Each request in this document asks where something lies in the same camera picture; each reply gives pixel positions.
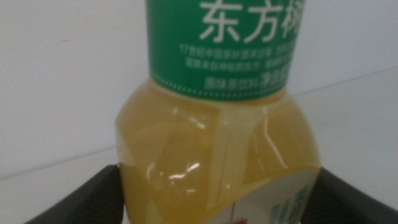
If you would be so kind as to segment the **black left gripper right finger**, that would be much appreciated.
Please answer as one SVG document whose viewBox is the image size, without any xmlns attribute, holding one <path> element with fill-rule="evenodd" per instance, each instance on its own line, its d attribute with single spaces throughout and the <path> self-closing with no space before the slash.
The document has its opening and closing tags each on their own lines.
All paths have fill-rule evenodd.
<svg viewBox="0 0 398 224">
<path fill-rule="evenodd" d="M 397 224 L 397 210 L 322 168 L 301 224 Z"/>
</svg>

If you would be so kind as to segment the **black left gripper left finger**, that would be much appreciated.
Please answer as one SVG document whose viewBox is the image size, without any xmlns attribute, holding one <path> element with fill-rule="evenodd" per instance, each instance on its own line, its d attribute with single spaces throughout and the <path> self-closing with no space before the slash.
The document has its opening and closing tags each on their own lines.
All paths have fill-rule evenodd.
<svg viewBox="0 0 398 224">
<path fill-rule="evenodd" d="M 28 224 L 121 224 L 124 197 L 119 167 L 108 165 Z"/>
</svg>

